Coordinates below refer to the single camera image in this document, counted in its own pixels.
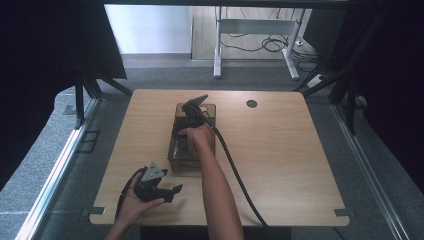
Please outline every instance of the black round hole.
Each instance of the black round hole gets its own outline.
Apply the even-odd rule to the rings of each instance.
[[[255,100],[249,100],[246,102],[247,106],[250,108],[255,108],[258,106],[258,103]]]

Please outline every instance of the floor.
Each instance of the floor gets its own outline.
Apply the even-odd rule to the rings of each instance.
[[[209,71],[213,63],[208,60],[210,57],[204,54],[202,55],[204,57],[200,55],[197,57],[198,60],[193,60],[185,54],[125,55],[123,56],[124,65],[131,79],[128,82],[119,81],[130,88],[175,88],[176,86],[173,86],[175,83],[160,83],[153,77],[148,79],[149,82],[142,83],[136,80],[136,76],[139,76],[140,71],[144,76],[154,76],[158,72],[162,72],[161,74],[164,75],[161,75],[160,78],[171,80],[172,76],[169,75],[172,75],[176,69],[183,68],[198,71],[199,76],[204,76],[202,69]],[[272,55],[277,56],[275,59],[281,58],[281,55]],[[190,79],[187,79],[187,82],[177,83],[188,89],[190,87],[203,89],[213,86],[228,89],[246,87],[258,90],[276,90],[272,89],[275,83],[271,83],[270,89],[266,89],[264,86],[268,85],[265,82],[249,82],[249,76],[243,75],[243,72],[255,68],[258,71],[265,69],[260,73],[270,74],[269,78],[274,78],[276,82],[285,81],[286,89],[293,89],[299,84],[289,79],[288,75],[271,76],[275,75],[273,74],[274,68],[285,67],[285,63],[281,60],[269,60],[268,57],[264,57],[268,60],[240,60],[251,59],[240,56],[234,58],[239,60],[223,62],[223,67],[226,68],[223,73],[227,74],[227,79],[224,78],[220,83],[212,82],[210,83],[212,85],[200,83],[200,85],[193,86],[190,85],[193,83]],[[181,76],[191,78],[190,74],[188,71]],[[90,124],[86,129],[87,134],[82,137],[80,144],[75,149],[75,154],[69,159],[69,167],[62,173],[63,180],[57,186],[58,190],[51,195],[52,202],[45,206],[43,218],[36,219],[40,223],[39,227],[31,229],[31,224],[27,224],[24,226],[30,226],[28,229],[21,229],[25,220],[28,219],[28,214],[34,214],[31,208],[37,202],[37,196],[43,190],[46,179],[49,178],[49,174],[58,162],[57,159],[61,156],[63,146],[66,145],[70,134],[73,133],[75,125],[74,91],[67,89],[57,96],[55,111],[45,129],[19,170],[0,193],[0,220],[2,223],[0,236],[2,239],[14,239],[19,232],[22,233],[25,230],[33,231],[34,239],[57,239],[59,236],[61,239],[97,239],[107,233],[110,226],[93,226],[87,219],[96,195],[96,191],[92,189],[95,189],[101,182],[101,171],[104,171],[107,166],[108,156],[113,149],[114,139],[125,115],[129,97],[107,84],[102,82],[100,84],[104,95],[95,103],[95,107],[89,108],[92,103],[85,96],[85,105],[88,106],[86,111],[92,112],[88,119]],[[343,121],[343,104],[340,106],[329,104],[325,97],[329,90],[331,90],[331,86],[329,89],[324,89],[308,97],[306,101],[351,217],[351,223],[345,228],[337,229],[294,227],[292,239],[424,239],[424,230],[421,227],[424,223],[423,194],[368,126],[361,114],[362,110],[357,110],[355,114],[356,136],[350,136],[346,132],[343,124],[340,124]],[[96,136],[96,131],[101,132],[101,137],[96,143],[95,149],[97,150],[90,154],[91,149],[94,148],[90,145],[92,144],[90,138],[92,135]],[[391,222],[391,219],[399,219],[400,222]],[[404,233],[394,234],[395,230],[399,229],[404,230]],[[132,229],[127,239],[136,237],[138,237],[138,231]]]

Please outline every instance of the gray carpet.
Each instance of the gray carpet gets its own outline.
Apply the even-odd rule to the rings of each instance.
[[[223,68],[219,80],[214,79],[212,74],[210,67],[137,68],[127,69],[128,81],[118,81],[131,89],[291,91],[299,84],[290,79],[286,69],[276,67]],[[92,225],[88,220],[88,211],[94,203],[130,98],[102,82],[101,87],[103,98],[88,127],[88,131],[99,134],[95,148],[92,152],[80,151],[73,157],[35,239],[102,239],[110,228]],[[344,239],[393,239],[326,99],[330,90],[331,86],[309,97],[307,104],[351,217],[350,224],[338,230]],[[358,138],[366,146],[364,149],[369,153],[376,174],[400,212],[411,239],[424,239],[424,232],[420,228],[420,223],[424,222],[423,195],[417,192],[396,159],[369,129],[360,112],[356,114],[355,126]],[[84,144],[79,146],[80,150],[90,147]],[[50,169],[44,169],[44,172],[49,173]],[[16,194],[13,197],[24,197],[22,193]],[[8,200],[16,202],[13,197]],[[4,199],[0,200],[3,208]],[[0,215],[0,234],[6,236],[4,239],[13,239],[13,233],[8,234],[4,226],[12,226],[12,219],[16,215]],[[331,227],[294,227],[292,231],[293,240],[332,240],[342,237]],[[131,229],[127,239],[139,239],[137,228]]]

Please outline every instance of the person's right hand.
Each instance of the person's right hand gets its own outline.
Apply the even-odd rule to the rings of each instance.
[[[215,140],[215,133],[206,123],[197,128],[180,130],[178,134],[187,135],[188,142],[194,144],[194,147],[198,151],[205,148],[211,148]]]

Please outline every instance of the wooden floor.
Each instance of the wooden floor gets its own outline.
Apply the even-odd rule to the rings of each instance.
[[[305,12],[303,23],[298,37],[302,37],[307,25],[311,10]],[[299,10],[287,8],[247,8],[247,7],[223,7],[222,18],[237,19],[285,19],[295,20]],[[215,7],[192,7],[193,15],[193,59],[213,59],[215,49],[216,27],[215,27]],[[269,35],[246,35],[234,37],[239,34],[222,34],[221,42],[228,46],[254,50],[262,47],[262,41]],[[283,40],[281,36],[272,38]],[[259,51],[244,51],[236,48],[222,46],[222,59],[283,59],[281,51],[269,52],[266,49]],[[271,43],[267,45],[269,49],[278,49],[278,46]]]

